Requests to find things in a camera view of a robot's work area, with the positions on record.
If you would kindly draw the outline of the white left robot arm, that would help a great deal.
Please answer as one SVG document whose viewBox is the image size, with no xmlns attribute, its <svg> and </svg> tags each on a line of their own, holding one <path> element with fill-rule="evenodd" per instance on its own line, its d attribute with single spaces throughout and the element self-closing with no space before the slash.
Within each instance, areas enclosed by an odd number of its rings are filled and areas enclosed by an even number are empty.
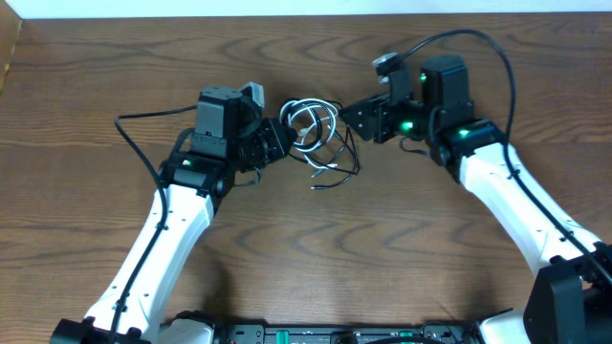
<svg viewBox="0 0 612 344">
<path fill-rule="evenodd" d="M 215 343 L 212 326 L 189 316 L 164 325 L 166 304 L 186 259 L 209 227 L 237 172 L 260 172 L 286 157 L 294 129 L 263 115 L 264 89 L 208 86 L 195 125 L 159 169 L 148 217 L 118 274 L 83 320 L 61 320 L 54 343 Z"/>
</svg>

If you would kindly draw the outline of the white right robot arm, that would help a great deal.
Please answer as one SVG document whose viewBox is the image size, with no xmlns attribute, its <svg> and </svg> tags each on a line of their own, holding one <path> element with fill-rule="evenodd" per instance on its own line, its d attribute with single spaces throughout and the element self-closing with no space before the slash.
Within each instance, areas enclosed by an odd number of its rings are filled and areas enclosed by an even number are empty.
<svg viewBox="0 0 612 344">
<path fill-rule="evenodd" d="M 524 310 L 476 321 L 465 342 L 610 342 L 611 247 L 552 199 L 492 121 L 475 115 L 463 58 L 427 60 L 421 99 L 398 54 L 373 66 L 388 92 L 341 110 L 341 119 L 363 140 L 424 141 L 429 156 L 502 225 L 535 276 Z"/>
</svg>

